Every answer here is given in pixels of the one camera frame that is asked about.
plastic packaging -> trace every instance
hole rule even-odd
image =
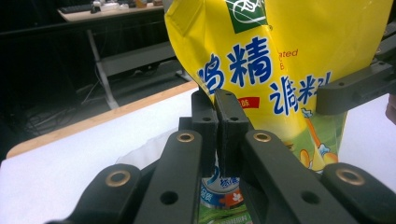
[[[232,91],[255,129],[320,173],[338,162],[347,113],[315,113],[316,91],[370,64],[392,2],[174,0],[165,22],[177,58],[212,100],[216,88]],[[201,222],[250,222],[212,214],[201,209]]]

